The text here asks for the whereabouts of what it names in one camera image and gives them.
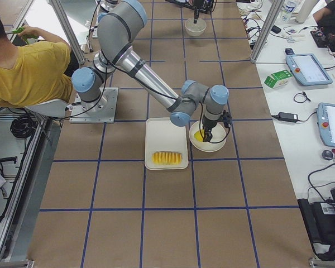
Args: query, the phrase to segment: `floor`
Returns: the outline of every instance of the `floor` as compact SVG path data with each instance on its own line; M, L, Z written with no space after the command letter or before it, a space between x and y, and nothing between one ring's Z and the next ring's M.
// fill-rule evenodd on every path
M149 20L135 52L177 93L187 79L227 86L231 134L217 152L188 143L186 169L146 169L146 120L169 114L116 71L108 81L119 87L115 123L63 125L28 258L38 268L309 267L309 240L236 3L218 1L201 14L207 29L199 37L184 31L192 10L141 3Z

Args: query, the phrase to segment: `tablet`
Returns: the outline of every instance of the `tablet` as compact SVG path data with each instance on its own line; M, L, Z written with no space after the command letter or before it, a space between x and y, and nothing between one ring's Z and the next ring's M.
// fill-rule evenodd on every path
M319 103L317 116L322 141L326 146L335 147L335 104Z
M302 85L326 85L333 82L314 54L287 55L285 60L293 76Z

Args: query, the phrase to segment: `yellow food pieces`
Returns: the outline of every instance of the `yellow food pieces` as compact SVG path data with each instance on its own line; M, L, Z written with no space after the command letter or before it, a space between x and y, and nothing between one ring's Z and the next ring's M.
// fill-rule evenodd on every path
M203 141L203 137L201 136L202 132L203 132L203 130L201 130L201 131L197 130L197 132L194 134L194 138L198 141Z
M183 157L181 152L154 152L152 161L157 165L179 165Z

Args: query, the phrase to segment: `green object in hand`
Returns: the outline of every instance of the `green object in hand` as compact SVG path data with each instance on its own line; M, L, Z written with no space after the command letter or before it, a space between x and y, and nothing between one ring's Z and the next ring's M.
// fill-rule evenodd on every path
M10 33L11 33L11 34L19 34L19 33L22 32L24 29L25 29L25 28L23 28L23 27L19 27L19 28L15 29L15 30L12 30ZM27 39L29 39L29 38L38 39L39 37L38 37L37 35L23 35L23 36L22 36L22 39L23 39L23 40L25 41L25 43L27 43L27 44L28 44Z

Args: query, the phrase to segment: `white chair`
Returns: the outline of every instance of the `white chair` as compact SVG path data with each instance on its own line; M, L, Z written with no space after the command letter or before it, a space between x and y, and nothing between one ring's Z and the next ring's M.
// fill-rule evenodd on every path
M49 117L65 117L68 103L61 99L53 99L36 105L25 106L27 109Z

